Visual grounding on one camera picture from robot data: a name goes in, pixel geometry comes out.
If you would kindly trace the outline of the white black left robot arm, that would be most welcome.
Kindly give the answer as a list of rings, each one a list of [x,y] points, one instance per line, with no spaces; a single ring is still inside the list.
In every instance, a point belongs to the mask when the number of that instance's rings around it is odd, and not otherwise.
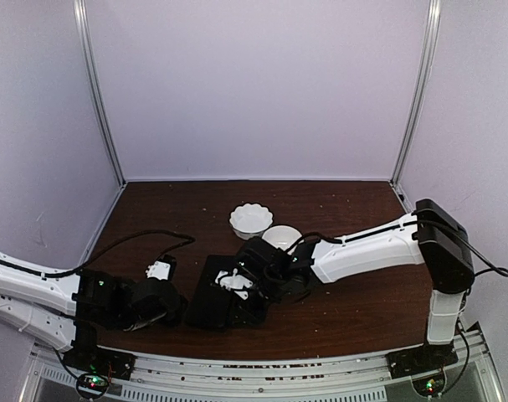
[[[143,280],[133,281],[88,264],[58,269],[0,251],[0,318],[47,343],[70,367],[126,379],[134,356],[99,347],[96,329],[175,327],[187,307],[172,284],[175,265],[173,257],[163,255]]]

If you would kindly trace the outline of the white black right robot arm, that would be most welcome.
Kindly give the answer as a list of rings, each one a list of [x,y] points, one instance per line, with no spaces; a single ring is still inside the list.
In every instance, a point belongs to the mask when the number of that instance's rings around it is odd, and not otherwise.
[[[303,234],[287,245],[247,240],[215,284],[242,300],[247,312],[265,312],[283,296],[308,292],[350,276],[402,265],[425,265],[432,281],[423,344],[387,356],[393,376],[456,363],[454,335],[475,282],[465,228],[429,198],[392,222],[339,237]]]

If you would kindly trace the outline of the black zip tool case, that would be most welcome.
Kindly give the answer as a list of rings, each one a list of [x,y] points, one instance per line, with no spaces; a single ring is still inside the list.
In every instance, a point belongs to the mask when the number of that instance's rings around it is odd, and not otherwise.
[[[206,259],[184,317],[188,326],[220,332],[231,327],[228,325],[228,309],[232,294],[216,285],[214,280],[220,271],[236,268],[236,261],[230,255],[210,255]]]

